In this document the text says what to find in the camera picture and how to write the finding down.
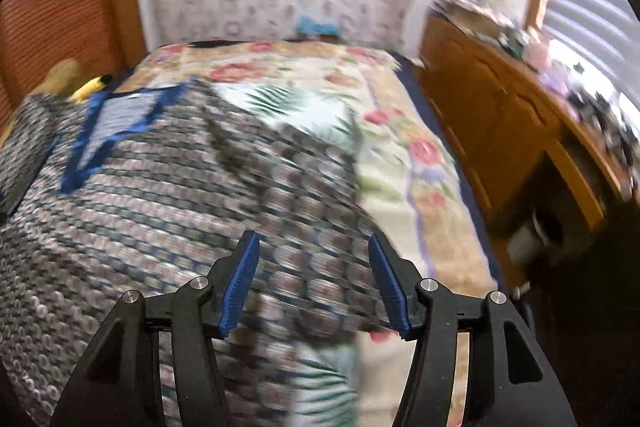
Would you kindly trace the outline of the blue item behind bed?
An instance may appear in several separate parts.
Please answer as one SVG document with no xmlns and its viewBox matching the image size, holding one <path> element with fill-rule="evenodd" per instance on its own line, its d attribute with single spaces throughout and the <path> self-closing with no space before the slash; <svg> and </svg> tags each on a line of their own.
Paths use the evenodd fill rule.
<svg viewBox="0 0 640 427">
<path fill-rule="evenodd" d="M 302 16 L 296 23 L 296 31 L 305 36 L 338 37 L 340 28 L 333 24 L 318 23 L 308 16 Z"/>
</svg>

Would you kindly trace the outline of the navy patterned satin shirt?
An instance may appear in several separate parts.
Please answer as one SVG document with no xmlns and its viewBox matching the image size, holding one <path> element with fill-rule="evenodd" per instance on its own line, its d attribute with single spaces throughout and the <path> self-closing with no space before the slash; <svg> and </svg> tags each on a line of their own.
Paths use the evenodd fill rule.
<svg viewBox="0 0 640 427">
<path fill-rule="evenodd" d="M 356 335 L 386 322 L 373 221 L 349 153 L 271 128 L 202 80 L 74 104 L 25 98 L 1 147 L 1 361 L 50 423 L 122 293 L 171 293 L 230 255 L 260 257 L 214 348 L 241 426 L 358 424 Z"/>
</svg>

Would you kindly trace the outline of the white zebra window blind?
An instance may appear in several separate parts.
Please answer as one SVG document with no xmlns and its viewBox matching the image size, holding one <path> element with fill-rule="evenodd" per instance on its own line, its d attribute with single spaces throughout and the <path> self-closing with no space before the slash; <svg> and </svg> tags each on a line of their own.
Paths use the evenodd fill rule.
<svg viewBox="0 0 640 427">
<path fill-rule="evenodd" d="M 544 30 L 639 103 L 639 20 L 627 0 L 548 0 Z"/>
</svg>

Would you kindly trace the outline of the yellow Pikachu plush toy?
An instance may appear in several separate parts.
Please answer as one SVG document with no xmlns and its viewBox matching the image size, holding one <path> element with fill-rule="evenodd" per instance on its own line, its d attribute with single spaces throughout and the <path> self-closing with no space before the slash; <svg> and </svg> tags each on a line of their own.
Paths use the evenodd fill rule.
<svg viewBox="0 0 640 427">
<path fill-rule="evenodd" d="M 93 78 L 75 90 L 70 96 L 70 101 L 76 104 L 85 103 L 89 100 L 91 95 L 105 90 L 112 80 L 112 75 Z"/>
</svg>

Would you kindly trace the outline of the red-brown louvered wardrobe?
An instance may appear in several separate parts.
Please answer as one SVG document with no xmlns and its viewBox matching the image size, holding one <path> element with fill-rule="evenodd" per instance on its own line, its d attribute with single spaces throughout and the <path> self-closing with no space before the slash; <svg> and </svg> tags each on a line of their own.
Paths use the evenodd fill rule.
<svg viewBox="0 0 640 427">
<path fill-rule="evenodd" d="M 1 118 L 66 58 L 91 79 L 120 75 L 145 53 L 138 0 L 2 0 Z"/>
</svg>

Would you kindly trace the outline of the floral and leaf bedspread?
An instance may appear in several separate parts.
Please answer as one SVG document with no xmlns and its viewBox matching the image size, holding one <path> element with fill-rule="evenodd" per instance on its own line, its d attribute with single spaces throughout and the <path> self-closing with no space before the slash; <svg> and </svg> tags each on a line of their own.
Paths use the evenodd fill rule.
<svg viewBox="0 0 640 427">
<path fill-rule="evenodd" d="M 472 192 L 420 96 L 411 66 L 387 52 L 311 42 L 233 46 L 172 44 L 151 52 L 122 87 L 213 81 L 230 102 L 263 121 L 290 124 L 356 157 L 360 206 L 402 257 L 456 294 L 499 286 Z M 413 347 L 393 332 L 346 345 L 297 347 L 291 426 L 388 426 Z"/>
</svg>

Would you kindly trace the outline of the gold patterned pillow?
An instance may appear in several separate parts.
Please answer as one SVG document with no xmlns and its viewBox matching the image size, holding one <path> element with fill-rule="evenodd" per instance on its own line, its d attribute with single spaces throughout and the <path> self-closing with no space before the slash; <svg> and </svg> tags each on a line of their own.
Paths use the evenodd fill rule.
<svg viewBox="0 0 640 427">
<path fill-rule="evenodd" d="M 79 62 L 74 58 L 66 58 L 49 70 L 46 77 L 30 92 L 30 95 L 45 93 L 69 98 L 85 83 L 86 76 Z"/>
</svg>

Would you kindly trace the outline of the wooden sideboard cabinet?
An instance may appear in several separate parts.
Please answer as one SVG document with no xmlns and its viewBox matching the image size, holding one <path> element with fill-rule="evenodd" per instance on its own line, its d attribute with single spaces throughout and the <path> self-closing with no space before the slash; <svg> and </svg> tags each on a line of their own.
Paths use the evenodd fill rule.
<svg viewBox="0 0 640 427">
<path fill-rule="evenodd" d="M 515 234 L 549 213 L 559 256 L 634 226 L 639 192 L 602 136 L 524 64 L 427 15 L 421 87 L 472 187 L 488 230 Z"/>
</svg>

